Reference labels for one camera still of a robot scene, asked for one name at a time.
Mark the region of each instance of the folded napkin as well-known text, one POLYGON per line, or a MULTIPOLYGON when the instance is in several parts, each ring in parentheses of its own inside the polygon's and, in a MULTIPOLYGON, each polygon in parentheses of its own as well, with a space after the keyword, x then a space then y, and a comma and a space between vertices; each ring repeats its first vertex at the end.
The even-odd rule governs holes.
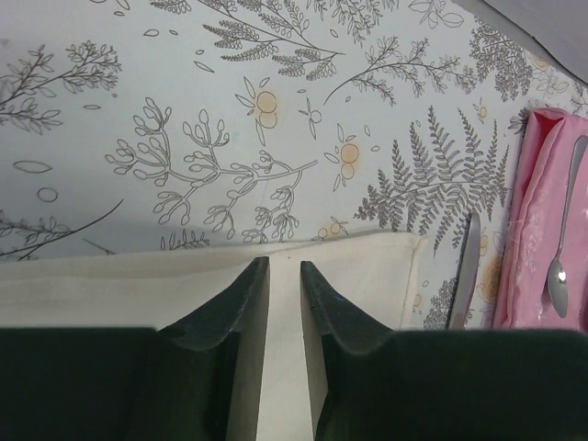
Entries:
POLYGON ((568 315, 553 309, 545 282, 558 249, 563 206, 576 140, 588 120, 564 110, 531 112, 513 188, 511 221, 494 327, 558 327, 584 330, 588 278, 588 161, 571 198, 561 262, 568 281, 568 315))
POLYGON ((270 295, 257 440, 311 441, 300 312, 300 262, 311 260, 357 306, 390 328, 410 326, 425 239, 379 232, 325 243, 55 259, 0 266, 0 326, 161 329, 269 255, 270 295))

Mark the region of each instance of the white napkin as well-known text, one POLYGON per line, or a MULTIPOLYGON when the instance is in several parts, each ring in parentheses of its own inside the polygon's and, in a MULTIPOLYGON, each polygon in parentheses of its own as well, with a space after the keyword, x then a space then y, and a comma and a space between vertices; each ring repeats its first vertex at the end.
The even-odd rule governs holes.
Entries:
POLYGON ((0 266, 0 326, 161 329, 269 255, 270 294, 257 440, 312 440, 300 312, 300 262, 312 261, 359 308, 410 326, 425 239, 379 232, 325 243, 53 259, 0 266))

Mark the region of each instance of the dark green object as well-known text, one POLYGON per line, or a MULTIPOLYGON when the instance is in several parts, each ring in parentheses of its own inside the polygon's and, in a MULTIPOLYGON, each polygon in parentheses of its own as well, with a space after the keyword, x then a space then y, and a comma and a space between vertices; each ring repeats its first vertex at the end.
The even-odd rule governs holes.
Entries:
POLYGON ((0 441, 254 441, 267 269, 159 333, 1 329, 0 441))
POLYGON ((588 439, 588 339, 393 332, 301 265, 316 441, 588 439))

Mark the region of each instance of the tablecloth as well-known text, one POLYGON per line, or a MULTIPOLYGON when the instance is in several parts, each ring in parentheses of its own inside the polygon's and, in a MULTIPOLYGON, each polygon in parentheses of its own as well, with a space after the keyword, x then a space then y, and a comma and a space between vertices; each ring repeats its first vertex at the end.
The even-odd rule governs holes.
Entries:
POLYGON ((528 109, 588 91, 445 0, 7 0, 0 260, 430 237, 445 324, 469 211, 490 323, 528 109))

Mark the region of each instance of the fern leaf print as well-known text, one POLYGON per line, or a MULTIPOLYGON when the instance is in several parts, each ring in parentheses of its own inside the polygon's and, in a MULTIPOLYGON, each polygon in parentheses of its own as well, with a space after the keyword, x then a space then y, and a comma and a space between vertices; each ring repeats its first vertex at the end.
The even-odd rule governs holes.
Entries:
POLYGON ((185 14, 192 11, 192 6, 186 0, 152 0, 151 5, 174 14, 185 14))
POLYGON ((505 208, 510 188, 506 186, 509 148, 499 154, 498 124, 485 141, 458 110, 465 145, 462 152, 456 140, 439 122, 435 109, 427 115, 428 137, 414 122, 409 128, 412 161, 409 164, 398 141, 392 145, 391 176, 378 170, 376 186, 367 186, 367 196, 355 214, 362 221, 378 220, 380 228, 426 235, 433 233, 434 252, 450 233, 458 248, 472 209, 492 212, 500 203, 505 208))

